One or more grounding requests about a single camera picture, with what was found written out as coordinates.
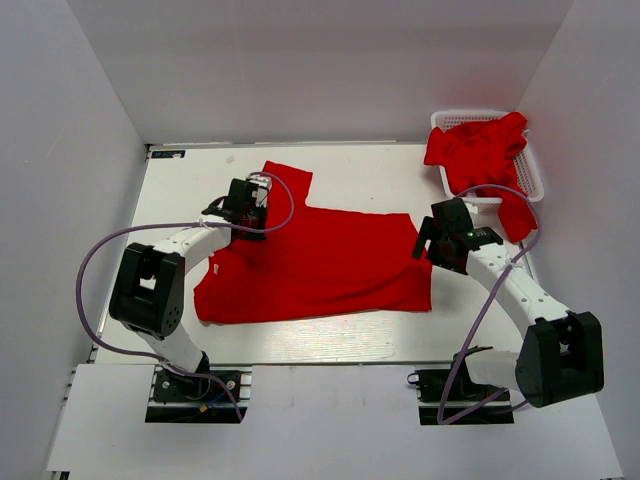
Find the red t shirt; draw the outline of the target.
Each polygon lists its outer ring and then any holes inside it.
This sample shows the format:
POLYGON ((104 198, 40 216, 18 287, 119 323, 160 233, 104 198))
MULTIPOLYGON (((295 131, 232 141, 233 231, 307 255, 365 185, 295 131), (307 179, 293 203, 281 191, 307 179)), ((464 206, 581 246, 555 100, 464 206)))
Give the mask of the red t shirt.
POLYGON ((194 289, 201 322, 431 310, 432 266, 412 256, 417 230, 408 214, 311 207, 310 172, 271 161, 263 169, 277 177, 268 198, 273 231, 210 257, 194 289))

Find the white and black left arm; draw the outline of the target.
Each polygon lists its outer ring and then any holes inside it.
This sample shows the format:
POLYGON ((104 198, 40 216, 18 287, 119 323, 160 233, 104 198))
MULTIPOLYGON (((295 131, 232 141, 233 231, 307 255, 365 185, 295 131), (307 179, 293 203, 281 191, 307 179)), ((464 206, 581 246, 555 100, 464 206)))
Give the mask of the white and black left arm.
POLYGON ((181 325, 185 278, 235 240, 264 240, 270 178, 234 179, 228 194, 201 213, 201 222, 158 243, 132 243, 124 251, 109 315, 135 332, 164 362, 178 368, 177 387, 199 399, 211 387, 208 357, 181 325))

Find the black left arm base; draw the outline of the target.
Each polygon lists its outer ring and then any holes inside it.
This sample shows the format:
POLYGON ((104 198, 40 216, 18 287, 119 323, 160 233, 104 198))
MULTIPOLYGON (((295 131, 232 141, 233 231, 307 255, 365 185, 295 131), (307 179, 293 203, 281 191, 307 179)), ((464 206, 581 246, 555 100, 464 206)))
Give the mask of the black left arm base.
MULTIPOLYGON (((250 367, 212 369, 234 397, 241 415, 251 393, 250 367)), ((148 424, 240 424, 235 407, 223 387, 213 380, 181 376, 156 367, 152 376, 145 422, 148 424)))

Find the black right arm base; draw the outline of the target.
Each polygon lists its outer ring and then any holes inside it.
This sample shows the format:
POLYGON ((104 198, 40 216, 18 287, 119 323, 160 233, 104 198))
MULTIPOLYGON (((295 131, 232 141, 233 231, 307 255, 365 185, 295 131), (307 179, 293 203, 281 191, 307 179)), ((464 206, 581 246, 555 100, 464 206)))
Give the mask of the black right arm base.
MULTIPOLYGON (((407 376, 407 383, 417 392, 418 415, 421 426, 438 426, 437 412, 454 361, 416 367, 407 376)), ((448 419, 476 403, 490 397, 499 388, 475 384, 471 381, 465 363, 462 363, 447 397, 443 418, 448 419)), ((492 402, 453 422, 455 426, 509 425, 514 423, 511 397, 503 392, 492 402)))

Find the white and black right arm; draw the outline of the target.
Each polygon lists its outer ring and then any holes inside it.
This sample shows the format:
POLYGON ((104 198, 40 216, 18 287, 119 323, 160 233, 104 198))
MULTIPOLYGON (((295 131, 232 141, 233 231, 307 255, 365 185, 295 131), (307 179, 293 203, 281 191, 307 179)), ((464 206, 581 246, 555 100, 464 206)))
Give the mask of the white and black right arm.
POLYGON ((520 392, 541 408, 595 394, 604 387, 602 327, 590 312, 576 313, 549 295, 510 256, 490 227, 474 225, 465 202, 432 205, 422 221, 412 255, 466 275, 489 293, 517 327, 519 352, 474 347, 465 340, 455 354, 441 399, 452 389, 472 399, 487 386, 520 392))

